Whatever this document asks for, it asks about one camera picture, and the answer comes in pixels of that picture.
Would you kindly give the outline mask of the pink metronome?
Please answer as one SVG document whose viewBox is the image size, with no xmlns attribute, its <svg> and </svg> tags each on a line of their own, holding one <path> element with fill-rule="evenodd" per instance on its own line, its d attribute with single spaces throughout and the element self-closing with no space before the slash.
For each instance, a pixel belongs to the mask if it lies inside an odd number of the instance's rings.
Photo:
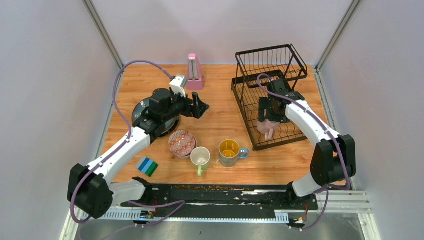
<svg viewBox="0 0 424 240">
<path fill-rule="evenodd" d="M 204 89 L 205 80 L 199 58 L 195 53 L 188 55 L 186 89 L 200 91 Z"/>
</svg>

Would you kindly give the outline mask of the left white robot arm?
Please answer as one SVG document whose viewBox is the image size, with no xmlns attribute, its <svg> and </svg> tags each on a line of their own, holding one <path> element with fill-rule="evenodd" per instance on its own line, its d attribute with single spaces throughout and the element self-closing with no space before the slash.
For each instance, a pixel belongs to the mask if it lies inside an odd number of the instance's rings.
<svg viewBox="0 0 424 240">
<path fill-rule="evenodd" d="M 171 89 L 158 88 L 136 105 L 132 126 L 106 153 L 83 166 L 76 164 L 69 175 L 67 200 L 90 217 L 102 217 L 110 207 L 135 201 L 149 206 L 153 193 L 140 178 L 113 183 L 119 171 L 155 140 L 171 133 L 180 116 L 200 119 L 210 106 L 196 92 L 192 98 Z"/>
</svg>

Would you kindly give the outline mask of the pink mug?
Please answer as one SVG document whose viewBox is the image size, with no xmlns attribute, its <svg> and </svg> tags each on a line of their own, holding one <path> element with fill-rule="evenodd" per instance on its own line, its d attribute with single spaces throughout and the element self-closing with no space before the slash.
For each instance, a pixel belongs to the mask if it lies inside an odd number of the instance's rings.
<svg viewBox="0 0 424 240">
<path fill-rule="evenodd" d="M 275 130 L 279 127 L 280 122 L 264 120 L 263 122 L 258 121 L 256 124 L 257 130 L 264 136 L 265 141 L 269 141 L 273 138 Z"/>
</svg>

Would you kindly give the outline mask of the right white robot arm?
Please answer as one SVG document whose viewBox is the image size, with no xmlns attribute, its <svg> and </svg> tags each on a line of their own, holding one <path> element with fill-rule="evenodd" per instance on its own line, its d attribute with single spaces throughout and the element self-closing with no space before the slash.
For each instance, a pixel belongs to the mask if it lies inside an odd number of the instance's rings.
<svg viewBox="0 0 424 240">
<path fill-rule="evenodd" d="M 292 121 L 310 143 L 314 152 L 309 172 L 291 183 L 291 191 L 285 195 L 286 204 L 298 209 L 306 197 L 328 188 L 350 190 L 351 177 L 356 175 L 356 144 L 349 134 L 341 135 L 329 127 L 309 106 L 298 92 L 281 95 L 272 92 L 261 83 L 266 74 L 260 74 L 256 82 L 268 95 L 285 107 L 285 116 Z"/>
</svg>

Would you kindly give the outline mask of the black wire dish rack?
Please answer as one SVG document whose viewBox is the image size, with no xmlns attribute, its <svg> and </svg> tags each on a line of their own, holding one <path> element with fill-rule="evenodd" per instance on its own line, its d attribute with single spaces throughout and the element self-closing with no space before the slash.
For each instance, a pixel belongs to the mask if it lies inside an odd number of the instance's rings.
<svg viewBox="0 0 424 240">
<path fill-rule="evenodd" d="M 280 123 L 273 138 L 268 141 L 265 141 L 264 136 L 257 129 L 259 98 L 268 96 L 259 87 L 258 77 L 261 74 L 266 75 L 261 79 L 261 84 L 265 88 L 267 88 L 267 83 L 282 79 L 289 84 L 290 93 L 293 93 L 296 92 L 295 86 L 298 81 L 308 76 L 308 67 L 294 45 L 283 44 L 238 51 L 235 59 L 237 62 L 236 76 L 231 81 L 231 89 L 253 150 L 260 151 L 306 140 L 306 136 L 292 121 Z"/>
</svg>

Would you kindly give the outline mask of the blue mug yellow inside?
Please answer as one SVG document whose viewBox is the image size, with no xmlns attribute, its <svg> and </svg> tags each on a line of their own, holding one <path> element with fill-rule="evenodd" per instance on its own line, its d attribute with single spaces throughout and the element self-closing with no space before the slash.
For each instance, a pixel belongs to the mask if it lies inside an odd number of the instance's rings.
<svg viewBox="0 0 424 240">
<path fill-rule="evenodd" d="M 240 147 L 240 145 L 232 139 L 222 141 L 218 147 L 218 151 L 218 160 L 224 167 L 234 166 L 239 159 L 247 158 L 250 153 L 247 148 Z"/>
</svg>

